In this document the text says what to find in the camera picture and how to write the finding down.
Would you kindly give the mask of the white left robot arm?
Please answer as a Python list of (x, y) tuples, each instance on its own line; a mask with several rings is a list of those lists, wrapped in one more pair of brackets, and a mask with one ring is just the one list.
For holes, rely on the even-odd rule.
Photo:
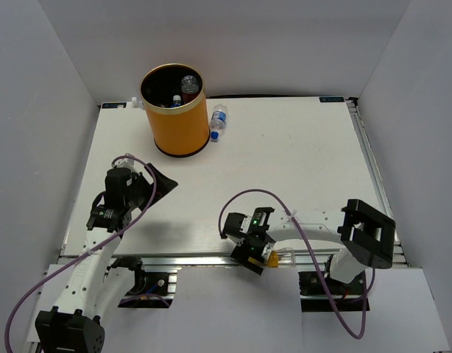
[(93, 200), (82, 252), (70, 265), (71, 276), (50, 310), (41, 310), (35, 329), (43, 352), (100, 352), (102, 326), (126, 293), (146, 284), (137, 257), (111, 261), (133, 223), (134, 210), (145, 213), (173, 191), (177, 182), (148, 163), (152, 181), (133, 167), (134, 158), (115, 161), (105, 176), (105, 189)]

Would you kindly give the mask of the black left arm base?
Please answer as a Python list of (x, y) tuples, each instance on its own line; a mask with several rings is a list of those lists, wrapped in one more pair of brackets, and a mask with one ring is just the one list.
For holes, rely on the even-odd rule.
[(167, 309), (173, 302), (177, 283), (173, 270), (152, 269), (140, 257), (120, 257), (107, 266), (105, 278), (116, 268), (126, 268), (134, 280), (118, 307)]

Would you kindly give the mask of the red label plastic bottle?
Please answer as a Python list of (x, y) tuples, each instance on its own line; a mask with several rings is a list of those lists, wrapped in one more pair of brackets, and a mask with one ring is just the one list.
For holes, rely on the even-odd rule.
[(195, 75), (186, 75), (181, 79), (180, 88), (183, 97), (183, 103), (187, 104), (193, 101), (199, 93), (199, 82)]

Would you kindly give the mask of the blue label plastic bottle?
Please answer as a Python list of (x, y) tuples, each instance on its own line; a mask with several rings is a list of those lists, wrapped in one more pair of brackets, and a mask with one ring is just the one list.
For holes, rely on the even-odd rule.
[(226, 128), (228, 109), (223, 104), (218, 104), (213, 108), (209, 123), (210, 139), (218, 142)]

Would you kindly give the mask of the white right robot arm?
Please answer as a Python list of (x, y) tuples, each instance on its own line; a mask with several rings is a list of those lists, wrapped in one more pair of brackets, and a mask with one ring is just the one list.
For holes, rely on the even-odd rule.
[(219, 234), (235, 243), (231, 258), (257, 274), (278, 242), (306, 236), (343, 246), (327, 261), (322, 275), (331, 293), (342, 292), (368, 268), (389, 269), (393, 264), (395, 221), (360, 199), (349, 199), (338, 211), (309, 213), (301, 220), (272, 207), (257, 207), (250, 215), (228, 213)]

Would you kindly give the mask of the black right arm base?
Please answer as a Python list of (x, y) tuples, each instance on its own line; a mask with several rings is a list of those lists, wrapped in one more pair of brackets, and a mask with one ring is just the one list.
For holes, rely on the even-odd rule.
[[(303, 313), (331, 313), (332, 306), (316, 272), (301, 271), (299, 275), (300, 302)], [(360, 312), (367, 276), (358, 275), (350, 284), (325, 278), (328, 289), (340, 312)]]

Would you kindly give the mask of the yellow cap clear bottle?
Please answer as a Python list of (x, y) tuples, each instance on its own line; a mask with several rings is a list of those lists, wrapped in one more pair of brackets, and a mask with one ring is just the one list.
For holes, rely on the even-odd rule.
[(292, 248), (272, 250), (267, 261), (268, 268), (295, 267), (296, 255)]

